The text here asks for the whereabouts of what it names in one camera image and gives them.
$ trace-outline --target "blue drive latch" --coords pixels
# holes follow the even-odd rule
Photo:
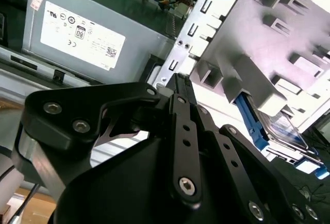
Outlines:
[[[282,158],[300,171],[307,174],[313,172],[318,179],[330,174],[318,157],[317,150],[308,146],[286,114],[281,112],[270,117],[261,113],[246,93],[241,93],[235,99],[235,104],[255,147],[268,160]]]

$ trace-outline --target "silver metal panel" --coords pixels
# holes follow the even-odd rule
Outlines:
[[[208,31],[215,33],[221,21],[220,16],[226,16],[235,0],[198,0],[182,27],[177,43],[173,46],[153,86],[169,80],[174,72],[179,71],[180,66],[189,57],[195,55],[195,50],[202,50],[202,44],[208,44],[206,40]]]
[[[23,55],[6,47],[0,46],[0,62],[6,63],[10,67],[19,67],[32,74],[39,74],[50,81],[53,80],[55,70],[65,73],[63,84],[73,87],[82,87],[90,85],[88,81],[77,78],[74,74],[67,72],[59,67],[52,66],[41,60],[35,59],[28,55]]]
[[[235,64],[242,54],[246,54],[268,80],[279,75],[301,88],[301,92],[288,96],[285,89],[276,87],[288,99],[288,106],[294,111],[291,121],[300,132],[307,128],[302,124],[311,116],[313,119],[314,115],[319,117],[318,109],[330,98],[330,65],[313,56],[318,46],[328,47],[328,32],[324,29],[328,27],[330,14],[310,0],[304,0],[304,3],[308,11],[298,14],[285,3],[272,9],[255,0],[238,0],[201,58],[221,69],[224,83],[231,78],[243,79],[237,75]],[[285,21],[291,27],[290,35],[284,36],[267,25],[266,17],[270,16]],[[315,77],[291,63],[290,59],[296,54],[317,65],[321,74]],[[243,72],[250,77],[249,81],[256,79],[249,70]],[[197,72],[192,73],[191,79],[200,84]],[[243,79],[243,86],[246,82],[246,78]],[[224,94],[221,86],[208,89]],[[258,94],[268,99],[266,90],[259,89]]]
[[[50,1],[125,36],[126,40],[116,67],[106,71],[42,44],[40,38],[46,1]],[[102,83],[115,84],[136,81],[139,79],[150,54],[165,58],[173,45],[172,40],[152,30],[160,31],[159,23],[164,24],[163,28],[166,28],[166,15],[157,10],[157,6],[150,3],[142,4],[141,1],[43,0],[39,11],[35,11],[30,7],[32,0],[28,0],[23,51],[50,60],[67,70],[88,76]],[[118,12],[122,12],[130,18],[135,18],[139,23]]]

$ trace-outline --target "black cable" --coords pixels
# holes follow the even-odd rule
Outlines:
[[[15,214],[10,218],[10,220],[8,221],[7,224],[13,224],[14,221],[19,218],[19,216],[21,215],[21,213],[23,212],[23,210],[25,209],[26,205],[29,203],[29,201],[31,200],[31,198],[35,195],[35,193],[38,191],[38,189],[40,188],[39,184],[35,184],[32,188],[32,190],[30,191],[29,195],[27,195],[27,197],[25,198],[24,202],[22,203],[22,205],[19,207],[18,210],[16,210]]]
[[[2,175],[0,176],[0,182],[15,168],[15,166],[9,167]]]

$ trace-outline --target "white label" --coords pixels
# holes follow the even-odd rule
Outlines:
[[[125,37],[49,1],[45,4],[40,42],[110,70],[114,68]]]
[[[39,8],[40,8],[40,6],[41,6],[42,1],[43,1],[43,0],[32,0],[32,2],[31,2],[31,7],[32,7],[34,10],[38,11]]]

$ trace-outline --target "bolt hole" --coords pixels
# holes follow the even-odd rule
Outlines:
[[[186,131],[190,131],[190,128],[189,128],[188,126],[186,126],[186,125],[184,125],[184,129],[185,129]]]
[[[233,165],[234,167],[238,167],[238,164],[236,163],[236,161],[232,161],[232,165]]]
[[[190,142],[187,141],[187,140],[184,140],[184,145],[186,145],[187,147],[190,147],[191,146]]]

